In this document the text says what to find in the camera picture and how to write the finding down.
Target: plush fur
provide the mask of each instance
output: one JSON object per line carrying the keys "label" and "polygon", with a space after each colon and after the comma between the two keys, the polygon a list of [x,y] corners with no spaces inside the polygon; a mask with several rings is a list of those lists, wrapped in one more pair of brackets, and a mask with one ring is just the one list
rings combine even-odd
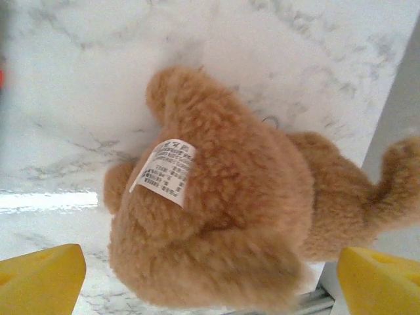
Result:
{"label": "plush fur", "polygon": [[[146,101],[158,138],[104,181],[111,267],[146,302],[284,310],[307,280],[304,262],[420,221],[419,137],[389,149],[374,186],[324,137],[266,126],[202,71],[157,73]],[[197,149],[184,207],[140,185],[128,191],[170,138]]]}

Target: plush arm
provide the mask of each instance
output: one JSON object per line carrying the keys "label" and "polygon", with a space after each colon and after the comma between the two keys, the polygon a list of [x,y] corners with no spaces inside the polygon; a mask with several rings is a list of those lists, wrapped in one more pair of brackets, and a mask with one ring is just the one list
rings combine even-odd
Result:
{"label": "plush arm", "polygon": [[135,165],[134,162],[121,163],[111,167],[105,174],[104,204],[113,215],[119,210],[121,197]]}

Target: brown plush toy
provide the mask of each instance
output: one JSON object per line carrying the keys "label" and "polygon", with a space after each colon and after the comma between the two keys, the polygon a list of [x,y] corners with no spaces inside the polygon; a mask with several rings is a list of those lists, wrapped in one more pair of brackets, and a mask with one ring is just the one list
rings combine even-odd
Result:
{"label": "brown plush toy", "polygon": [[143,301],[285,310],[305,262],[420,221],[420,137],[388,150],[375,186],[324,137],[270,128],[202,71],[157,73],[146,101],[158,138],[104,180],[110,264]]}

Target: care label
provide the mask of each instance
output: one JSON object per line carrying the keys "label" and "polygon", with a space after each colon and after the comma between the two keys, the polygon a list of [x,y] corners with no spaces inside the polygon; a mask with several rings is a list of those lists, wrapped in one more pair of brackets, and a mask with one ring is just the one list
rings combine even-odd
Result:
{"label": "care label", "polygon": [[189,143],[171,139],[158,144],[150,154],[133,185],[147,189],[184,206],[184,193],[196,149]]}

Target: marble surface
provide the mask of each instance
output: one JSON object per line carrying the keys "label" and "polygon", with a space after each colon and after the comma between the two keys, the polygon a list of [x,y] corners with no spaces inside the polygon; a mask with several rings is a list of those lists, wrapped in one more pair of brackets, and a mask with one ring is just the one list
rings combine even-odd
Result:
{"label": "marble surface", "polygon": [[80,243],[88,274],[75,314],[126,315],[176,313],[114,278],[98,205],[107,166],[159,131],[144,104],[150,76],[204,65],[262,120],[319,131],[361,165],[420,10],[416,0],[8,4],[0,259]]}

